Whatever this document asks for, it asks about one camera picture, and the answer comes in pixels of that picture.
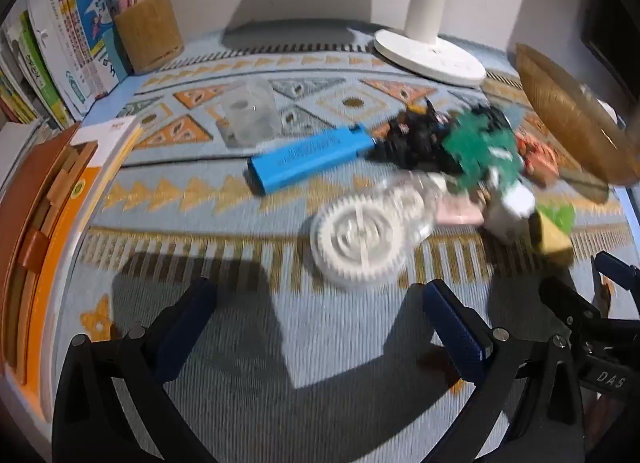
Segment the yellow wedge block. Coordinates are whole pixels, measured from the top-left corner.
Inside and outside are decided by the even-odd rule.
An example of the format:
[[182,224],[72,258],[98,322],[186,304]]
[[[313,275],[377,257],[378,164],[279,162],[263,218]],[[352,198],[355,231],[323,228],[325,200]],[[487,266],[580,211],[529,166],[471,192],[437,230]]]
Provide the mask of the yellow wedge block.
[[528,230],[534,252],[544,261],[559,267],[567,267],[573,262],[570,237],[539,210],[529,217]]

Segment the white cube eraser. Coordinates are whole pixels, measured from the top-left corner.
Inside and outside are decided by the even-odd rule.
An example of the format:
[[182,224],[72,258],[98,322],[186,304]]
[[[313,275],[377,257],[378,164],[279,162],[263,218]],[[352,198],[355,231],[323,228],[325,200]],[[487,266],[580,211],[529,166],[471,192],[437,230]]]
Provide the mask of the white cube eraser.
[[484,210],[483,228],[504,245],[518,241],[528,230],[528,220],[535,212],[536,198],[523,183],[494,194]]

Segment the pink case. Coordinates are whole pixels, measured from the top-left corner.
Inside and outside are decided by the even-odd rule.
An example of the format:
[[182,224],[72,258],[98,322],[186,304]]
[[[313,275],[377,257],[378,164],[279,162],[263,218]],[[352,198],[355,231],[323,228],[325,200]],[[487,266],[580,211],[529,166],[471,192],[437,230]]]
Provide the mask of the pink case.
[[480,227],[484,223],[483,207],[467,195],[444,194],[438,202],[435,222],[439,226]]

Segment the clear correction tape dispenser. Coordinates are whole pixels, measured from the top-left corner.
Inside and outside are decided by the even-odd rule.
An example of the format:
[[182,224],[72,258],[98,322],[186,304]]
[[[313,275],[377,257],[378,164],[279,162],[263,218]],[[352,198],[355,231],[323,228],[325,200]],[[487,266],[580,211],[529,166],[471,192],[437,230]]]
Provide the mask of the clear correction tape dispenser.
[[310,225],[314,264],[341,289],[374,289],[398,278],[433,232],[446,193],[439,174],[401,171],[324,204]]

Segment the blue rectangular box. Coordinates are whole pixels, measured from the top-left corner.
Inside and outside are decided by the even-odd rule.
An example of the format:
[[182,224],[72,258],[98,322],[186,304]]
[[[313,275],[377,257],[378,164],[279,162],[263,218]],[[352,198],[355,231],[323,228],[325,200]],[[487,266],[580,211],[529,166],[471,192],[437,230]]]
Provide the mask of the blue rectangular box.
[[247,166],[262,194],[269,195],[355,160],[374,147],[375,140],[361,125],[338,127],[253,156]]

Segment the green toy figure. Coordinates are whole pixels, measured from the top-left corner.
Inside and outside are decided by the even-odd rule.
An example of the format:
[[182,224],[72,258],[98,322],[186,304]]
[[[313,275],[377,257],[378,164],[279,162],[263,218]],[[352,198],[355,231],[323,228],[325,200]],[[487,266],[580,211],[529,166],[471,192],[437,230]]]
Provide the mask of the green toy figure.
[[442,139],[442,149],[457,163],[457,188],[468,191],[484,184],[504,193],[520,178],[523,160],[515,134],[494,106],[477,105],[460,113]]

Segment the black dinosaur figure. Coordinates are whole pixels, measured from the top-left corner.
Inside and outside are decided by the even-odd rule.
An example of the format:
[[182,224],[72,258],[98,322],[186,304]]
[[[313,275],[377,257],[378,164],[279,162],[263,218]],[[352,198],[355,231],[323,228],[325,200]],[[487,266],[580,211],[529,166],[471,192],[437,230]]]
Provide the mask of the black dinosaur figure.
[[452,128],[454,123],[438,113],[430,100],[423,106],[408,105],[372,132],[375,144],[367,159],[391,163],[405,170],[461,175],[460,164],[444,148],[444,140]]

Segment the clear measuring cup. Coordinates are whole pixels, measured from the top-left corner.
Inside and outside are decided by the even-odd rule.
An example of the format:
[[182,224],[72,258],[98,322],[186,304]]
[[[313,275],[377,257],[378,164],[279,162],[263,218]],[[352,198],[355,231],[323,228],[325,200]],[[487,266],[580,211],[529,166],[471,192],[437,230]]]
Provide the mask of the clear measuring cup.
[[238,148],[277,138],[281,119],[274,91],[262,77],[232,82],[220,96],[222,137]]

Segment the green leafy toy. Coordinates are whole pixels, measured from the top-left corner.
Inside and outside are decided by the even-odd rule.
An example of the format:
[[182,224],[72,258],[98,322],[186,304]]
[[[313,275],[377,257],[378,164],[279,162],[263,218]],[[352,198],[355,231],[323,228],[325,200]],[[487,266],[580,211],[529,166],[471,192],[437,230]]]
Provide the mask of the green leafy toy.
[[574,228],[576,212],[572,204],[537,206],[538,212],[545,215],[563,233],[570,235]]

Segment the orange snack box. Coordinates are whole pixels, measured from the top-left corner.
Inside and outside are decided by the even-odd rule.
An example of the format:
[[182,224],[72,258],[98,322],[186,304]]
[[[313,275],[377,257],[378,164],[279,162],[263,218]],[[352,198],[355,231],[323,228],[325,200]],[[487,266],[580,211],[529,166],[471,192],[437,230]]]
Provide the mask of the orange snack box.
[[553,186],[559,179],[559,166],[549,145],[526,131],[515,133],[518,154],[524,162],[524,175],[538,186]]

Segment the amber ribbed glass bowl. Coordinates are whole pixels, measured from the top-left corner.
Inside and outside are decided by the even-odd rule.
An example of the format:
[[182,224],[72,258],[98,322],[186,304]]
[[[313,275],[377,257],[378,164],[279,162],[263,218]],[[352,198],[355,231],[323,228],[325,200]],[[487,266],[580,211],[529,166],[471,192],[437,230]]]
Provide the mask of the amber ribbed glass bowl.
[[639,141],[618,127],[588,88],[521,42],[515,62],[530,105],[582,168],[614,186],[639,182]]

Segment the orange wooden block box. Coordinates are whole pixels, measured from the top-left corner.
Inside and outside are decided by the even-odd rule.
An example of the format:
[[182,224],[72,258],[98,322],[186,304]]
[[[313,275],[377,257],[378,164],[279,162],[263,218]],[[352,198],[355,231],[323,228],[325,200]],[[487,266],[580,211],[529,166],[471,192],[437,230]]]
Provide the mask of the orange wooden block box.
[[53,414],[52,351],[70,265],[141,133],[138,116],[76,124],[21,155],[1,194],[1,371],[45,422]]

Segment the patterned blue woven mat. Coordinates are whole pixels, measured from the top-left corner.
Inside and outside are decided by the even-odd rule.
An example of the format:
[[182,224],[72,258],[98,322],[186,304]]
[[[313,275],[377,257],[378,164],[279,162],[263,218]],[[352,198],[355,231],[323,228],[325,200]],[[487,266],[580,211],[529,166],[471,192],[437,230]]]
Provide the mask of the patterned blue woven mat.
[[466,87],[286,30],[128,104],[55,335],[57,462],[634,462],[637,264],[506,54]]

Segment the cork pen holder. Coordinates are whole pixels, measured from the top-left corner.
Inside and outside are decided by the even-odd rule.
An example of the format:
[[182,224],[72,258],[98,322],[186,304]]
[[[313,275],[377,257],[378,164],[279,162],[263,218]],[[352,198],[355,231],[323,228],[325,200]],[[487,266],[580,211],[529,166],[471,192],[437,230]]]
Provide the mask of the cork pen holder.
[[171,0],[142,0],[114,21],[137,75],[157,70],[184,50]]

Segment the white desk lamp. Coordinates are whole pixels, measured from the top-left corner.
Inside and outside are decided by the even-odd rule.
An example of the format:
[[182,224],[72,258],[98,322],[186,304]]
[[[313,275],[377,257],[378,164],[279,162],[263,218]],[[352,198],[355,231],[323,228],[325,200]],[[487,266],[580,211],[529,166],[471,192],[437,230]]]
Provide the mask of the white desk lamp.
[[410,0],[405,27],[378,30],[374,48],[385,59],[437,82],[475,88],[486,70],[471,53],[439,36],[446,0]]

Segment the row of books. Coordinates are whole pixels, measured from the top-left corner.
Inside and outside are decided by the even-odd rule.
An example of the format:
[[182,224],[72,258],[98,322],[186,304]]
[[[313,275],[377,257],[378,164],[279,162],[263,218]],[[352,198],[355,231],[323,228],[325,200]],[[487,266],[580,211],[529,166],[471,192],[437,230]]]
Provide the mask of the row of books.
[[14,0],[2,44],[52,128],[81,122],[131,73],[115,15],[126,0]]

